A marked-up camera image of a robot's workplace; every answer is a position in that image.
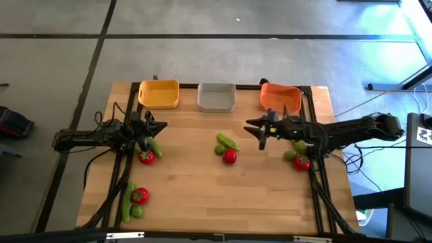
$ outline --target tomato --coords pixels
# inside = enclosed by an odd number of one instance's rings
[[[137,188],[132,192],[130,200],[136,205],[143,205],[149,200],[149,192],[146,188]]]
[[[311,167],[311,162],[308,157],[299,155],[294,159],[294,166],[299,170],[308,170]]]
[[[145,165],[151,165],[155,160],[155,154],[149,150],[147,152],[141,152],[139,158],[141,163]]]
[[[236,162],[236,159],[237,159],[237,154],[234,150],[230,148],[225,150],[225,155],[222,158],[223,162],[227,164],[234,164]]]

